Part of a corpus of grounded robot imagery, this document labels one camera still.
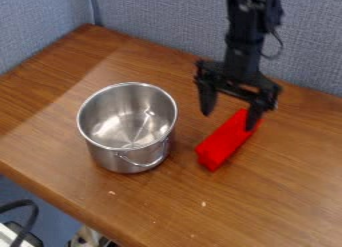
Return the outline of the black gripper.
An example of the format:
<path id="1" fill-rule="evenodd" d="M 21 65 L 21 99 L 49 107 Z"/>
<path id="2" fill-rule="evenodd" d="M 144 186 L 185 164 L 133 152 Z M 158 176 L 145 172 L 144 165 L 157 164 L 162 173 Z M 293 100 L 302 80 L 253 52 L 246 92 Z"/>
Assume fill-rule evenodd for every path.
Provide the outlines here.
<path id="1" fill-rule="evenodd" d="M 220 61 L 198 60 L 196 66 L 194 82 L 200 90 L 202 114 L 209 116 L 213 113 L 218 93 L 224 92 L 252 103 L 246 118 L 246 130 L 252 131 L 265 110 L 277 108 L 282 87 L 261 71 L 248 76 L 236 77 L 224 72 L 224 63 Z"/>

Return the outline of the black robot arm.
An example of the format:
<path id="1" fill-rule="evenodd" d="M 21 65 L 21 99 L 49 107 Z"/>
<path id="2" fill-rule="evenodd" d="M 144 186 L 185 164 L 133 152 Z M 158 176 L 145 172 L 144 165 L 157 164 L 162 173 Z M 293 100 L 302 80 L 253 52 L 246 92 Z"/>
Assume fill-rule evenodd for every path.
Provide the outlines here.
<path id="1" fill-rule="evenodd" d="M 218 93 L 249 104 L 245 130 L 253 131 L 265 112 L 274 110 L 282 87 L 261 71 L 261 58 L 281 55 L 284 42 L 277 33 L 284 8 L 281 0 L 226 0 L 229 31 L 222 61 L 198 60 L 194 82 L 201 111 L 209 116 Z"/>

